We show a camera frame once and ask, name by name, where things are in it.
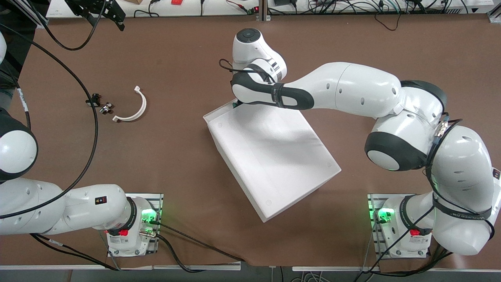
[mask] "silver bolt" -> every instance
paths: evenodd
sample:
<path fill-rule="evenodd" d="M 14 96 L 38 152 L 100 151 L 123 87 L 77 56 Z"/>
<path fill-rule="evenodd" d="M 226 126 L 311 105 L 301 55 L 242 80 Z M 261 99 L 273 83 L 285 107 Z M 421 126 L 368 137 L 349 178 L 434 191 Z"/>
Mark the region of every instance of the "silver bolt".
<path fill-rule="evenodd" d="M 99 112 L 102 114 L 107 114 L 111 112 L 111 107 L 113 107 L 113 105 L 110 102 L 106 102 L 106 104 L 99 110 Z"/>

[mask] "black label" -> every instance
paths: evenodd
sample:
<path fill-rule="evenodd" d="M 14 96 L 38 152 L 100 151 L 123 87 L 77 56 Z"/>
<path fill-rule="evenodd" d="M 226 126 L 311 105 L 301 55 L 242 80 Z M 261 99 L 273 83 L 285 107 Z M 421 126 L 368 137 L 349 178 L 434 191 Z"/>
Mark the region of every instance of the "black label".
<path fill-rule="evenodd" d="M 106 199 L 106 196 L 103 196 L 103 197 L 99 197 L 99 198 L 96 198 L 94 200 L 94 204 L 96 205 L 100 205 L 100 204 L 106 204 L 108 201 Z"/>
<path fill-rule="evenodd" d="M 501 173 L 499 172 L 499 170 L 494 169 L 494 170 L 492 171 L 492 176 L 493 176 L 494 178 L 498 179 L 498 180 L 499 180 L 499 176 L 500 176 L 500 175 L 501 175 Z"/>

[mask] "thin gray wire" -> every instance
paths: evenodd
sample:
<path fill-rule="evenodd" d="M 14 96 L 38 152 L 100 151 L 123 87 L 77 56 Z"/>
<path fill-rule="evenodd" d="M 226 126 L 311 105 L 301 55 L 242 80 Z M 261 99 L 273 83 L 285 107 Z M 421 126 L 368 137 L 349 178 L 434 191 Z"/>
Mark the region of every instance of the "thin gray wire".
<path fill-rule="evenodd" d="M 122 269 L 118 267 L 117 262 L 115 261 L 115 257 L 113 256 L 113 254 L 110 251 L 110 248 L 106 244 L 106 241 L 104 240 L 103 235 L 101 234 L 101 231 L 97 230 L 97 232 L 99 233 L 99 237 L 101 237 L 101 240 L 103 240 L 104 246 L 106 247 L 106 251 L 108 252 L 108 254 L 110 254 L 111 260 L 113 261 L 115 268 L 118 269 L 119 271 L 122 271 Z"/>

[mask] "gray floor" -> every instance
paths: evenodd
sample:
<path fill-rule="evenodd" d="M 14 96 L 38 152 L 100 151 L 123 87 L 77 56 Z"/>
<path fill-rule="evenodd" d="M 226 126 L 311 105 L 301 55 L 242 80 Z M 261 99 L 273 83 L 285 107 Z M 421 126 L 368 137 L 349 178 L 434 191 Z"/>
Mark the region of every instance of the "gray floor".
<path fill-rule="evenodd" d="M 290 282 L 300 278 L 301 272 L 294 272 L 290 267 L 283 267 L 284 281 Z M 322 277 L 330 282 L 351 282 L 357 275 L 356 272 L 324 272 Z M 275 268 L 273 281 L 280 282 L 282 277 L 280 269 Z M 202 273 L 185 273 L 182 270 L 136 270 L 113 272 L 110 270 L 3 270 L 0 271 L 1 282 L 268 282 L 272 281 L 271 269 L 268 267 L 254 267 L 243 265 L 241 271 L 205 271 Z M 371 282 L 499 282 L 501 273 L 481 272 L 438 272 L 429 271 L 411 277 L 382 277 L 375 276 Z"/>

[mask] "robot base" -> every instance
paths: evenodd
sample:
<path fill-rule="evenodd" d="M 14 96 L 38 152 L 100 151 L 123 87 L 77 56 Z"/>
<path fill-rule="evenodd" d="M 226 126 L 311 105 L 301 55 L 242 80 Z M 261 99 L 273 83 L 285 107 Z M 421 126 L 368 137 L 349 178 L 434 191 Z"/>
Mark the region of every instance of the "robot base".
<path fill-rule="evenodd" d="M 402 236 L 407 228 L 400 218 L 400 203 L 406 195 L 395 194 L 370 194 L 369 207 L 372 207 L 374 214 L 371 218 L 384 223 L 376 223 L 375 242 L 384 241 L 384 247 L 376 245 L 376 250 L 380 253 L 393 245 Z M 402 240 L 393 246 L 387 253 L 388 258 L 426 258 L 428 248 L 431 243 L 431 233 L 425 236 L 411 235 L 407 233 Z"/>
<path fill-rule="evenodd" d="M 148 236 L 142 236 L 139 234 L 139 231 L 155 231 L 157 229 L 157 226 L 143 222 L 143 218 L 159 220 L 158 213 L 154 210 L 154 207 L 156 206 L 156 209 L 161 209 L 163 194 L 160 195 L 158 203 L 153 203 L 153 205 L 143 198 L 145 197 L 145 194 L 126 195 L 131 197 L 136 204 L 136 220 L 134 221 L 134 224 L 129 229 L 129 232 L 126 236 L 112 236 L 109 233 L 107 234 L 109 251 L 113 254 L 113 256 L 120 257 L 140 256 L 156 252 L 158 247 L 157 239 Z"/>

